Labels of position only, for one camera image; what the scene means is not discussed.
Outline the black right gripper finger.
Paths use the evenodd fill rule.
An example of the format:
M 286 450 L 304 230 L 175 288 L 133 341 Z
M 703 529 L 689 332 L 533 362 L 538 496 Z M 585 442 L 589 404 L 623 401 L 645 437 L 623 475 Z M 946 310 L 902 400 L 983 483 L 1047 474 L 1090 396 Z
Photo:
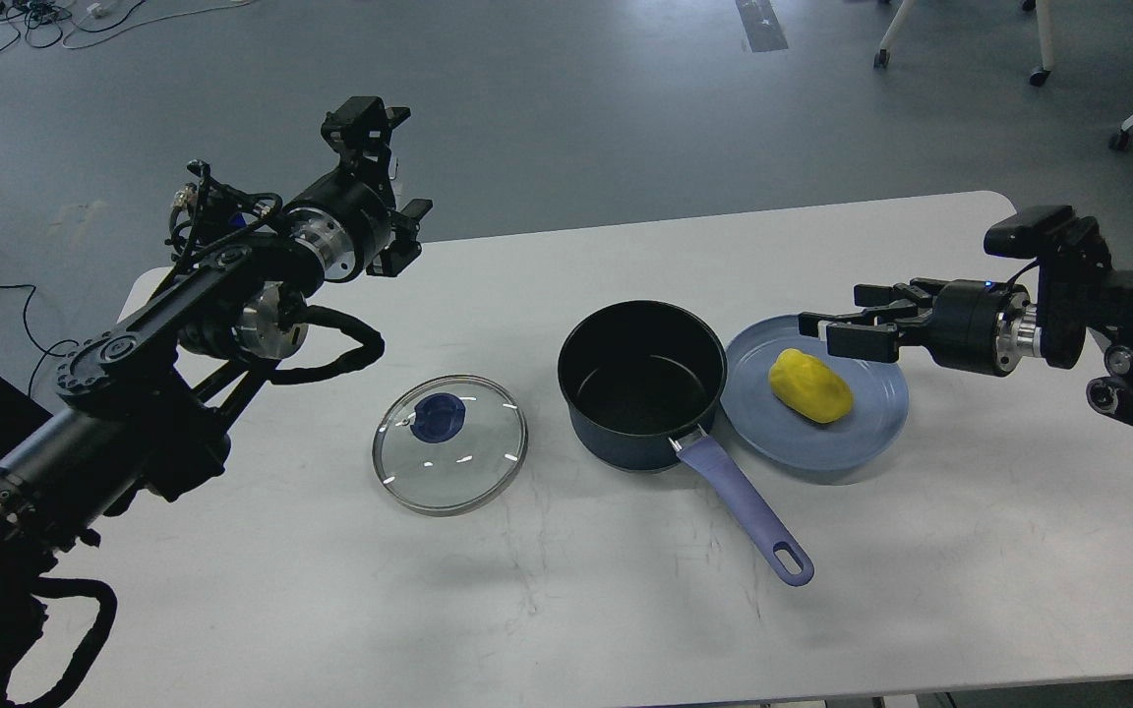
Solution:
M 908 346 L 922 346 L 931 312 L 857 312 L 846 315 L 799 313 L 799 333 L 827 346 L 832 357 L 898 362 Z
M 869 314 L 920 314 L 931 312 L 949 281 L 913 278 L 895 285 L 854 285 L 853 301 Z

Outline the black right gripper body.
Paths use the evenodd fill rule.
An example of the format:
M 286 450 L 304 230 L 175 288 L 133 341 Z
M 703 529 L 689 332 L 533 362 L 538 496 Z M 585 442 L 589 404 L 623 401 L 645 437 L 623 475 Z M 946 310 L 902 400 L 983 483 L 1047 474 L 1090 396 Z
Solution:
M 934 296 L 925 349 L 940 367 L 1006 377 L 1040 355 L 1038 305 L 1024 285 L 952 279 Z

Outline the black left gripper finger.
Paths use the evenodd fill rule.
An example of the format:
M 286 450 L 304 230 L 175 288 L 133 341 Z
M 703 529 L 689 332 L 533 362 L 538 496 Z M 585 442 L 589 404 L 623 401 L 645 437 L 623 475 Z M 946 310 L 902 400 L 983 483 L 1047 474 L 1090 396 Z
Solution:
M 421 256 L 421 220 L 435 206 L 432 199 L 412 199 L 387 215 L 387 238 L 370 259 L 370 276 L 398 278 Z
M 394 198 L 392 134 L 410 116 L 409 106 L 387 106 L 377 95 L 352 95 L 327 112 L 320 134 L 338 163 L 320 180 L 321 193 L 333 197 L 363 184 L 382 198 Z

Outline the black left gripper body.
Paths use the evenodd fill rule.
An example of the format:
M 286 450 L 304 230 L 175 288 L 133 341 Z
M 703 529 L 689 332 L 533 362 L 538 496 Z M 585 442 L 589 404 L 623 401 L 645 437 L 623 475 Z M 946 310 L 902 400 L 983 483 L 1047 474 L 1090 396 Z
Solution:
M 387 238 L 389 212 L 397 210 L 394 198 L 382 198 L 363 184 L 329 197 L 321 193 L 324 176 L 288 203 L 286 225 L 289 237 L 318 256 L 324 281 L 350 282 L 370 274 L 372 255 Z

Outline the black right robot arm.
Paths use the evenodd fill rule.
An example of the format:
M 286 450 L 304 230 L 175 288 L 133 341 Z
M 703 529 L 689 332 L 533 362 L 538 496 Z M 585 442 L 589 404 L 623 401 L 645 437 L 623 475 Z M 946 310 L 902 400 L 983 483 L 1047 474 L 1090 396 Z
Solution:
M 800 313 L 799 332 L 835 357 L 896 362 L 922 348 L 936 366 L 994 377 L 1026 357 L 1071 369 L 1097 334 L 1105 373 L 1088 382 L 1088 403 L 1133 427 L 1133 270 L 1115 267 L 1098 222 L 1071 206 L 1024 207 L 987 230 L 983 251 L 1034 270 L 1036 291 L 1019 278 L 857 285 L 853 313 Z

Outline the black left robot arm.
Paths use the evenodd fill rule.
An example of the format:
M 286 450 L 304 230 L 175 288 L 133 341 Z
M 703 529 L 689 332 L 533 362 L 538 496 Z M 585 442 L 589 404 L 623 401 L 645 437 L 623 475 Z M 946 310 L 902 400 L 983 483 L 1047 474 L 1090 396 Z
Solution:
M 214 178 L 205 161 L 169 214 L 172 266 L 136 312 L 57 353 L 63 409 L 40 420 L 0 382 L 0 707 L 46 602 L 92 599 L 97 615 L 36 707 L 60 707 L 90 675 L 117 613 L 111 587 L 53 575 L 60 553 L 97 546 L 97 518 L 148 491 L 168 502 L 224 472 L 229 432 L 265 385 L 360 372 L 386 350 L 375 329 L 312 305 L 327 283 L 397 278 L 421 255 L 428 199 L 398 206 L 391 140 L 406 106 L 353 95 L 321 139 L 337 165 L 293 199 Z

